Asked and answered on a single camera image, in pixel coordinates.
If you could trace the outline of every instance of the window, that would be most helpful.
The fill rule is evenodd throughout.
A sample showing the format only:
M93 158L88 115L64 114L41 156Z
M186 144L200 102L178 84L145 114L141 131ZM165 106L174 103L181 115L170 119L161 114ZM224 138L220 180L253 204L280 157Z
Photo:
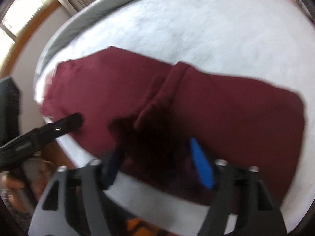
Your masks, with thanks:
M0 25L0 68L22 29L50 0L15 0Z

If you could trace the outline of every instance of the metal bolt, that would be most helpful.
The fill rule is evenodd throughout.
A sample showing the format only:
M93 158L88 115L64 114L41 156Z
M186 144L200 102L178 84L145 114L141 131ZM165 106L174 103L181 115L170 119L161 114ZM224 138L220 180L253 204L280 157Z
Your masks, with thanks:
M100 165L101 163L102 163L102 161L99 159L94 159L94 160L90 161L91 166L97 166L97 165Z
M215 164L218 165L218 166L225 167L228 164L228 162L226 160L218 159L218 160L215 160Z
M66 171L67 169L68 169L67 166L60 166L60 167L57 168L57 171L58 171L58 172L64 172L64 171Z
M257 173L257 172L259 172L259 168L257 166L251 166L251 167L249 167L249 171Z

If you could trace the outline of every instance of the black tool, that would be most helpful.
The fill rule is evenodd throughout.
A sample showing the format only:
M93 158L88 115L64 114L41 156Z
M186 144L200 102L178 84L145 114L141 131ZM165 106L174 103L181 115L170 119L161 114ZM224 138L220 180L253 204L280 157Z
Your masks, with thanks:
M125 236L128 213L111 201L103 190L116 177L122 149L83 168L59 167L35 210L29 236ZM116 157L109 162L109 157ZM242 197L234 232L237 236L287 235L283 217L254 169L237 169L216 163L219 173L216 194L198 236L223 236L231 213L233 189L240 186Z
M11 77L0 80L0 172L10 171L25 183L24 194L35 208L37 201L25 175L22 163L40 151L55 138L67 134L82 125L82 117L72 114L41 128L19 135L20 93Z

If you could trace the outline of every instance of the white bed sheet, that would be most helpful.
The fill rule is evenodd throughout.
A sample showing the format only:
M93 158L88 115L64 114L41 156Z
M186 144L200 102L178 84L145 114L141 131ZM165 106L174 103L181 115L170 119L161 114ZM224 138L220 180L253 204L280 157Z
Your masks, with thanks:
M307 123L296 176L281 206L288 231L297 226L315 198L315 30L293 3L289 0L133 1L104 17L54 56L36 84L35 100L42 102L45 74L56 68L58 62L88 56L111 45L171 64L181 60L204 72L263 79L299 92ZM59 140L67 155L82 166L91 157L71 141L69 136ZM125 205L135 207L137 202L133 198L137 196L125 196L123 199L130 198ZM154 218L159 221L163 213L156 211L162 205L156 204L147 212L157 214ZM205 214L202 210L198 210L199 215L194 213L194 217L202 218ZM146 211L140 212L147 218ZM182 217L183 213L173 212L173 219L168 219L169 223L184 219L183 230L172 223L167 228L177 234L195 235L198 226L191 232L191 223Z

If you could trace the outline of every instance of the maroon fabric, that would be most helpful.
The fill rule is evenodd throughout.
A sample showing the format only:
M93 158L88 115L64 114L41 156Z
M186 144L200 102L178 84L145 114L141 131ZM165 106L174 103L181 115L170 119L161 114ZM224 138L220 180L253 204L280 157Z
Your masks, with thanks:
M123 145L156 180L181 166L184 142L195 137L214 157L258 166L279 201L294 176L304 129L303 104L292 92L114 47L59 65L43 114L57 120L74 112L84 124L72 136L96 156Z

